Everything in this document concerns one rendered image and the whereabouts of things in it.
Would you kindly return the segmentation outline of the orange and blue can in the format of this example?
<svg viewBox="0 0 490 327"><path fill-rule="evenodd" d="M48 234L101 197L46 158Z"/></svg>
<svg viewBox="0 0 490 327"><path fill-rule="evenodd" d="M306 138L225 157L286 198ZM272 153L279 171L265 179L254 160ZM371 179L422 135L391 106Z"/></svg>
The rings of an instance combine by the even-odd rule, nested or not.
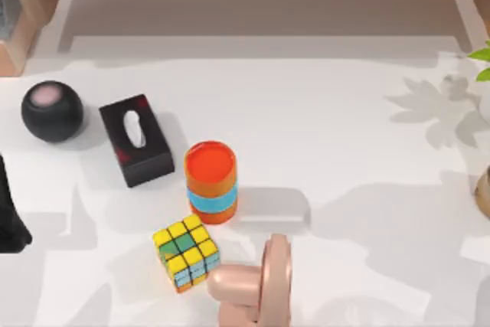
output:
<svg viewBox="0 0 490 327"><path fill-rule="evenodd" d="M192 211L205 224L229 221L238 204L234 151L223 142L198 142L186 152L184 170Z"/></svg>

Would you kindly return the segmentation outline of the black tissue box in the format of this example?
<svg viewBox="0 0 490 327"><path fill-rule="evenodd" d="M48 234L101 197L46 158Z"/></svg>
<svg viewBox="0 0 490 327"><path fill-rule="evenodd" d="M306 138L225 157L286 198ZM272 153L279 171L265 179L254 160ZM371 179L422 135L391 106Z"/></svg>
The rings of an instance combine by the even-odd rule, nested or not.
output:
<svg viewBox="0 0 490 327"><path fill-rule="evenodd" d="M129 188L175 171L172 151L144 94L99 108Z"/></svg>

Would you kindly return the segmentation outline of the yellow puzzle cube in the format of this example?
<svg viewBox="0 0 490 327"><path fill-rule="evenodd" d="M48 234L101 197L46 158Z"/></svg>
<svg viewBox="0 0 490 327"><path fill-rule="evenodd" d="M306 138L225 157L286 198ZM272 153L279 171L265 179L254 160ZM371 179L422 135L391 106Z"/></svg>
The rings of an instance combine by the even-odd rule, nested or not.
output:
<svg viewBox="0 0 490 327"><path fill-rule="evenodd" d="M221 262L217 244L195 214L156 231L152 239L177 293L204 282Z"/></svg>

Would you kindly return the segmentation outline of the pink round-headed desk lamp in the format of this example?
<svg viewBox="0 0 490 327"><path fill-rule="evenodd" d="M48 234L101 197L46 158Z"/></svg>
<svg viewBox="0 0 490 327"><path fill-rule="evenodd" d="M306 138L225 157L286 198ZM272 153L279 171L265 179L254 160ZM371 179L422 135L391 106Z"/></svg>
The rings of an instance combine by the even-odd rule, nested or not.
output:
<svg viewBox="0 0 490 327"><path fill-rule="evenodd" d="M259 266L221 264L207 291L220 303L218 327L291 327L292 254L287 236L272 234Z"/></svg>

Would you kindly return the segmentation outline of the black round speaker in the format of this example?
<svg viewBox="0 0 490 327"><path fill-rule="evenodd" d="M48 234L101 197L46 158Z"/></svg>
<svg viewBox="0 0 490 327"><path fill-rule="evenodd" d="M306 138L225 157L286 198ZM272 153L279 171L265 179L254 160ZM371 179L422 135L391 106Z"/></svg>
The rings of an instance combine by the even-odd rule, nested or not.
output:
<svg viewBox="0 0 490 327"><path fill-rule="evenodd" d="M76 91L56 80L36 83L21 102L21 118L27 130L48 143L71 139L83 125L83 103Z"/></svg>

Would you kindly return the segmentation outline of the brown round object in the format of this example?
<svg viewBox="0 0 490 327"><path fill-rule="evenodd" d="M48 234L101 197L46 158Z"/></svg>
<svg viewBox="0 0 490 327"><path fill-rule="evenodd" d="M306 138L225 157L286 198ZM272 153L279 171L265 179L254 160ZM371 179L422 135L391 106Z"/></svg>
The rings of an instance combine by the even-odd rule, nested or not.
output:
<svg viewBox="0 0 490 327"><path fill-rule="evenodd" d="M490 219L490 165L477 181L475 202L479 210Z"/></svg>

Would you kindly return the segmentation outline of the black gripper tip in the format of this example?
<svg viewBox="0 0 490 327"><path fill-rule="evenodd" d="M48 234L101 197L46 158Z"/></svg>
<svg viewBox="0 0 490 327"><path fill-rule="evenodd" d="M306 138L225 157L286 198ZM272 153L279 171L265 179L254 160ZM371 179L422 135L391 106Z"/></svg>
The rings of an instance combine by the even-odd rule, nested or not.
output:
<svg viewBox="0 0 490 327"><path fill-rule="evenodd" d="M29 229L16 211L0 154L0 253L20 253L32 240Z"/></svg>

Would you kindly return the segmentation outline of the green potted plant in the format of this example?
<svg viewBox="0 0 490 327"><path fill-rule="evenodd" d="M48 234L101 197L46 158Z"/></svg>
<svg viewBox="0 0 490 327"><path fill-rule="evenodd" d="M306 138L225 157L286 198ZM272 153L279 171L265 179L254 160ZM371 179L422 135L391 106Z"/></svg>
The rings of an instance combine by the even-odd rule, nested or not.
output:
<svg viewBox="0 0 490 327"><path fill-rule="evenodd" d="M468 58L485 62L485 67L479 71L475 81L486 85L479 102L479 112L482 118L490 125L490 38L485 41L485 46L472 51Z"/></svg>

